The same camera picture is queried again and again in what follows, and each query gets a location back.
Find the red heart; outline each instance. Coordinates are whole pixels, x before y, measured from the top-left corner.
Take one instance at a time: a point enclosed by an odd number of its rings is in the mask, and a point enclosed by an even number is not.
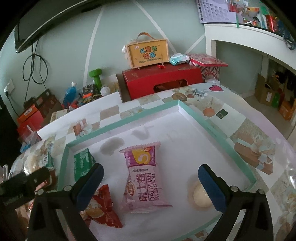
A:
[[[220,86],[213,85],[213,87],[209,88],[211,91],[224,91]]]

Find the bottle with blue liquid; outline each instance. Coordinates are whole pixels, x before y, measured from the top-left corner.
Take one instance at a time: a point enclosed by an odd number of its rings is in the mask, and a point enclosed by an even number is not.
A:
[[[71,85],[72,86],[70,88],[68,88],[65,93],[65,97],[63,100],[63,104],[62,104],[64,109],[68,108],[68,106],[72,104],[72,102],[74,101],[74,99],[76,97],[76,92],[77,92],[76,85],[77,84],[72,82]]]

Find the blue gripper pad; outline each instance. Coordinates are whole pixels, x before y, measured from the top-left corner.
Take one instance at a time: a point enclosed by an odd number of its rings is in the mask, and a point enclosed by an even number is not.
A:
[[[198,178],[211,199],[215,209],[224,213],[227,209],[227,198],[216,183],[219,181],[219,178],[207,164],[203,164],[199,167]]]
[[[104,168],[101,164],[95,163],[90,171],[79,178],[75,186],[78,186],[78,193],[76,194],[76,208],[79,211],[86,209],[93,194],[97,190],[104,177]]]

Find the wall socket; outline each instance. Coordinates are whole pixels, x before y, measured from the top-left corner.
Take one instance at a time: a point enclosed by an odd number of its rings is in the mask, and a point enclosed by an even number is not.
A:
[[[7,86],[4,89],[4,93],[6,93],[7,91],[8,94],[10,95],[14,89],[15,89],[15,86],[13,85],[12,79],[10,79],[10,81],[8,82]]]

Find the cable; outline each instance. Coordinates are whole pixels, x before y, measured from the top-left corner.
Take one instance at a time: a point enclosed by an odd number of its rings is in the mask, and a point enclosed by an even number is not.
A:
[[[47,66],[47,64],[46,64],[45,59],[44,59],[42,56],[40,56],[39,54],[36,54],[36,49],[37,49],[38,42],[39,42],[39,40],[38,40],[37,43],[36,43],[35,50],[34,50],[34,46],[33,46],[33,44],[31,45],[31,52],[32,52],[32,54],[31,54],[31,55],[25,60],[24,65],[23,65],[23,67],[22,67],[22,78],[24,79],[25,82],[28,82],[24,103],[26,102],[26,99],[27,99],[27,94],[28,94],[28,89],[29,89],[29,84],[30,84],[30,80],[31,80],[31,78],[32,78],[32,80],[33,80],[36,84],[38,84],[38,85],[42,85],[42,84],[43,84],[44,87],[45,87],[45,89],[46,89],[46,86],[45,86],[44,83],[45,83],[45,81],[47,80],[47,77],[48,77],[48,66]],[[39,76],[40,76],[40,78],[41,78],[41,80],[42,80],[41,83],[37,82],[37,81],[34,79],[34,77],[33,77],[33,72],[34,72],[34,69],[35,69],[35,57],[36,57],[36,56],[39,57],[39,59],[40,59]],[[27,61],[28,61],[29,58],[31,58],[31,69],[30,69],[30,76],[29,76],[29,78],[26,79],[26,78],[25,78],[25,75],[24,75],[24,68],[25,68],[25,65],[26,65],[26,63],[27,63]],[[41,76],[41,61],[44,62],[45,67],[46,67],[46,77],[45,77],[44,80],[43,80],[43,78],[42,78],[42,76]]]
[[[7,92],[7,91],[5,92],[5,95],[7,96],[7,99],[9,100],[9,103],[10,103],[10,105],[11,105],[13,111],[15,112],[15,114],[16,114],[17,116],[19,116],[18,113],[17,113],[17,112],[15,111],[15,109],[13,108],[13,105],[12,105],[10,99],[9,99],[9,95],[8,95],[8,92]]]

